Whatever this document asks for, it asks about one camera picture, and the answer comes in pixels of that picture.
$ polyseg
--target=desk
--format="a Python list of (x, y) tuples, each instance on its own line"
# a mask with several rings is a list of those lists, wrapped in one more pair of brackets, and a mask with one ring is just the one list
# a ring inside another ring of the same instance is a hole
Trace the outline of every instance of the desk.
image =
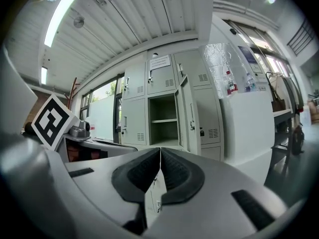
[[(293, 133), (292, 133), (292, 117), (294, 116), (291, 113), (291, 109), (286, 109), (278, 112), (274, 112), (274, 123), (275, 126), (287, 121), (288, 123), (288, 132), (280, 132), (280, 133), (275, 133), (275, 142), (274, 146), (272, 147), (273, 153), (272, 153), (272, 158), (270, 162), (270, 167), (273, 167), (275, 164), (277, 164), (280, 160), (282, 160), (285, 156), (286, 161), (285, 163), (288, 164), (289, 162), (289, 157), (292, 149), (292, 140), (293, 140)], [(282, 147), (280, 144), (288, 139), (288, 146), (286, 148)]]

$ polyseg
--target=locker shelf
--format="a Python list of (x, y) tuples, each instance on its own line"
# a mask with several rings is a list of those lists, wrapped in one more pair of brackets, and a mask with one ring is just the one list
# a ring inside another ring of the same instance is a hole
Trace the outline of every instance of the locker shelf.
[(156, 146), (178, 146), (178, 139), (163, 139), (157, 142), (154, 142)]
[(174, 122), (176, 121), (177, 122), (177, 119), (159, 119), (159, 120), (153, 120), (152, 123), (163, 123), (163, 122)]

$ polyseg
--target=water bottle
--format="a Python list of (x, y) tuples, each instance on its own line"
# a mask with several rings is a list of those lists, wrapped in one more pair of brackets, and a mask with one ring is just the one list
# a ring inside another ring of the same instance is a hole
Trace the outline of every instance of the water bottle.
[(227, 75), (227, 82), (228, 82), (227, 94), (230, 95), (232, 93), (237, 92), (238, 88), (237, 88), (237, 84), (235, 82), (234, 76), (232, 76), (229, 71), (226, 72), (226, 75)]
[(245, 92), (257, 91), (256, 83), (250, 73), (247, 73)]

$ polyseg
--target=ceiling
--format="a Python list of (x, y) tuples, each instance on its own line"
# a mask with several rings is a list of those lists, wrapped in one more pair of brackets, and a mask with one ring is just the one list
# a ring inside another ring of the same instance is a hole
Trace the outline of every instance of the ceiling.
[[(137, 45), (177, 32), (195, 30), (193, 0), (75, 0), (52, 47), (43, 45), (56, 2), (28, 4), (7, 37), (9, 56), (21, 75), (69, 91), (110, 59)], [(84, 18), (82, 28), (74, 20)]]
[[(223, 4), (226, 1), (233, 3), (242, 8), (232, 8), (231, 4)], [(271, 23), (271, 27), (276, 28), (276, 24), (285, 8), (287, 0), (276, 0), (273, 4), (269, 4), (266, 0), (214, 0), (214, 11), (233, 11), (240, 14), (247, 14), (247, 9), (256, 12), (259, 17), (266, 18)]]

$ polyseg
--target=door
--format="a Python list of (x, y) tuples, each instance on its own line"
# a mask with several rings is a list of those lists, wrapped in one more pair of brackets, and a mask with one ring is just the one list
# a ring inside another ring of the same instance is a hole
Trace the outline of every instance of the door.
[(123, 102), (121, 131), (122, 143), (146, 145), (145, 99)]
[(128, 67), (124, 78), (124, 100), (144, 96), (145, 94), (145, 63)]
[(200, 155), (200, 136), (199, 136), (199, 119), (197, 104), (193, 93), (193, 88), (186, 76), (178, 90), (175, 92), (175, 96), (178, 103), (178, 120), (179, 120), (179, 136), (181, 137), (183, 124), (185, 126), (184, 132), (186, 133), (186, 139), (183, 135), (186, 143), (181, 145), (186, 146), (186, 149), (193, 154)]
[(184, 98), (181, 88), (175, 92), (175, 106), (177, 115), (178, 144), (185, 150), (189, 150), (188, 132), (186, 132), (186, 114), (184, 109)]
[(174, 54), (174, 58), (179, 82), (187, 74), (192, 85), (195, 87), (210, 85), (206, 67), (198, 50), (176, 53)]
[(148, 62), (148, 94), (175, 90), (174, 71), (170, 55), (169, 65), (151, 70), (151, 61)]
[(194, 93), (199, 116), (201, 144), (220, 142), (219, 118), (213, 89), (195, 90)]

